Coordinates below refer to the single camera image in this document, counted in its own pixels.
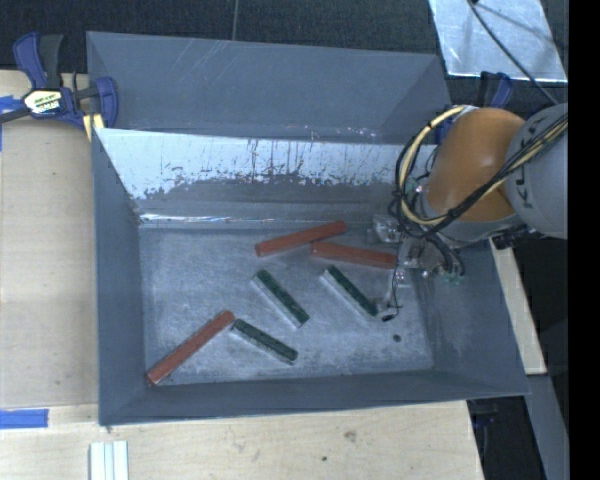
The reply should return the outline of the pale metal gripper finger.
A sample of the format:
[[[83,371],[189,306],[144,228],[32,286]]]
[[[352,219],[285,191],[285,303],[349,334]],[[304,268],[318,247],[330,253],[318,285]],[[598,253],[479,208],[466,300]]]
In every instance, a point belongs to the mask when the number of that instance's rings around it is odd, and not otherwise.
[[[404,270],[395,268],[389,277],[387,293],[378,305],[380,313],[399,313],[402,303],[399,298],[399,288],[404,280]]]
[[[404,271],[404,280],[402,281],[401,287],[399,288],[399,298],[400,298],[400,302],[402,303],[402,308],[405,305],[406,302],[406,293],[407,293],[407,289],[409,288],[409,285],[406,283],[406,273]],[[395,319],[399,314],[399,313],[381,313],[381,320],[383,322],[388,322],[391,321],[393,319]]]

